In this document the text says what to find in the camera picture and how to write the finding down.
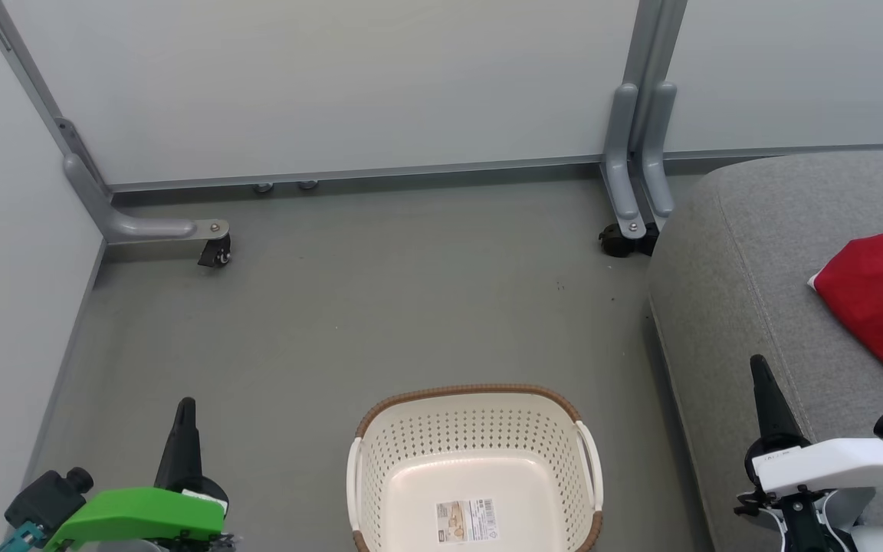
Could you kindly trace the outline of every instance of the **sticker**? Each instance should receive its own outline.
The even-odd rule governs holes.
[[[758,475],[758,468],[761,468],[761,465],[765,464],[765,462],[775,460],[775,458],[780,458],[783,457],[783,455],[788,455],[799,450],[803,450],[803,447],[783,448],[783,450],[775,451],[774,453],[757,455],[756,457],[751,459],[751,468],[754,468],[754,472],[756,472],[756,475]]]
[[[185,494],[186,496],[192,496],[193,498],[198,498],[200,500],[208,500],[210,502],[216,502],[218,505],[221,505],[224,507],[224,516],[227,516],[228,504],[225,503],[223,500],[218,500],[216,498],[213,498],[212,496],[201,494],[196,491],[189,490],[189,489],[183,489],[182,493]]]
[[[500,538],[493,499],[442,502],[437,507],[438,542],[482,542]]]

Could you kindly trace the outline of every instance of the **basket handle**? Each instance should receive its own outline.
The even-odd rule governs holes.
[[[599,449],[595,447],[595,438],[592,437],[591,431],[585,427],[581,420],[575,422],[575,426],[578,426],[578,435],[585,443],[585,476],[592,482],[592,496],[595,500],[595,504],[592,506],[595,506],[595,511],[602,511],[602,503],[606,500],[606,493],[602,488],[602,462],[599,460]]]
[[[360,441],[357,437],[350,445],[350,457],[346,460],[346,509],[350,511],[350,526],[360,531],[360,505],[356,503],[357,472],[360,468]]]

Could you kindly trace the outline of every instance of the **barcode label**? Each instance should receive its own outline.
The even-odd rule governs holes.
[[[438,542],[481,542],[500,538],[497,510],[491,498],[457,500],[435,506]]]

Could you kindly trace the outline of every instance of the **teal connector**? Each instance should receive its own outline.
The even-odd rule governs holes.
[[[10,538],[0,544],[0,552],[29,552],[32,543],[42,541],[43,538],[46,538],[43,531],[32,524],[32,521],[27,521],[27,523],[20,525]]]

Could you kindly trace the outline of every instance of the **perforated holes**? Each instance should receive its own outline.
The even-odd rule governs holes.
[[[581,447],[574,425],[561,412],[513,405],[481,404],[466,408],[425,412],[412,408],[391,412],[389,423],[368,432],[363,445],[363,496],[361,531],[372,551],[383,546],[382,490],[390,469],[399,462],[424,455],[451,454],[472,450],[526,450],[540,455],[554,476],[555,498],[564,520],[563,540],[573,550],[591,530],[592,508],[586,495]]]

